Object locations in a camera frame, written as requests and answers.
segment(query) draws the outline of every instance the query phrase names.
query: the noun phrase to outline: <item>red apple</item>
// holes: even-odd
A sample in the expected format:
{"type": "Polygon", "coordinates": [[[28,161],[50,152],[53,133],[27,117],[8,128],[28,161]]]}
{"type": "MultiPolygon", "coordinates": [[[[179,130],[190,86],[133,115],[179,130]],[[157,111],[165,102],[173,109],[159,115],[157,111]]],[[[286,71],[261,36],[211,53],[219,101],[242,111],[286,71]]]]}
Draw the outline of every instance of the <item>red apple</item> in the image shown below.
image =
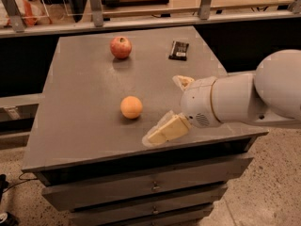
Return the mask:
{"type": "Polygon", "coordinates": [[[110,49],[113,56],[124,59],[131,54],[132,44],[126,37],[115,37],[110,42],[110,49]]]}

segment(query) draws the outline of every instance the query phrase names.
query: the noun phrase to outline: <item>speckled floor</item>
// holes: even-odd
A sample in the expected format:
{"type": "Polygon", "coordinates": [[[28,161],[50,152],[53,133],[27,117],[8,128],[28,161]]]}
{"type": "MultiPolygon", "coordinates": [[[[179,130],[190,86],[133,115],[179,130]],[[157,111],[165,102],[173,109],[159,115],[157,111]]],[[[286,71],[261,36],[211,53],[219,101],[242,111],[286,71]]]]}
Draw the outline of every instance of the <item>speckled floor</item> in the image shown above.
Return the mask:
{"type": "MultiPolygon", "coordinates": [[[[0,140],[0,174],[11,185],[20,182],[26,142],[26,137],[0,140]]],[[[255,159],[241,178],[228,182],[222,200],[198,226],[301,225],[301,130],[271,129],[250,151],[255,159]]],[[[39,181],[13,187],[4,194],[0,212],[18,217],[20,226],[70,226],[68,213],[58,213],[44,200],[42,188],[39,181]]]]}

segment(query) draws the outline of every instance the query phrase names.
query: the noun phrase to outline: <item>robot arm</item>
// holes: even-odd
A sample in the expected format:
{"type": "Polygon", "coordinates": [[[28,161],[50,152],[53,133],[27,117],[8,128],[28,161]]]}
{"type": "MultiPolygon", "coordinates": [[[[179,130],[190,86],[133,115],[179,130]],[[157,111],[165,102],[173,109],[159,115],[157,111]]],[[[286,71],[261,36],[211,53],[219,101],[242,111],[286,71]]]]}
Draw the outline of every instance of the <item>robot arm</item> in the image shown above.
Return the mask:
{"type": "Polygon", "coordinates": [[[255,72],[196,81],[182,76],[178,76],[178,80],[173,78],[183,90],[182,123],[166,116],[165,122],[150,130],[144,141],[159,145],[182,137],[190,129],[187,124],[203,128],[239,121],[259,126],[299,126],[300,76],[301,51],[284,50],[265,58],[255,72]],[[168,131],[169,136],[165,136],[160,128],[165,128],[163,131],[168,131]]]}

